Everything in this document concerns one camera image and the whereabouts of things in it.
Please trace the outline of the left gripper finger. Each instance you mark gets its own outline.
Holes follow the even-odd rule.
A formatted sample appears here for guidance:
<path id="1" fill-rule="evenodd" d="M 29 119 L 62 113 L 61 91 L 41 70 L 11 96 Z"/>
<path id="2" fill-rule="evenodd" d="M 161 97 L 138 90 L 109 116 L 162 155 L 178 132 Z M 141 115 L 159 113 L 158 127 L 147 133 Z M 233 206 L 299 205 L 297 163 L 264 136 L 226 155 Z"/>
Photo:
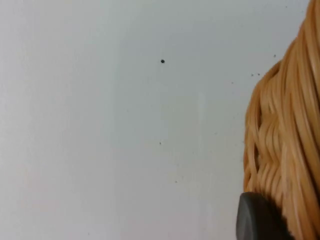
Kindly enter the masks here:
<path id="1" fill-rule="evenodd" d="M 292 240 L 276 206 L 257 192 L 239 197 L 236 217 L 237 240 Z"/>

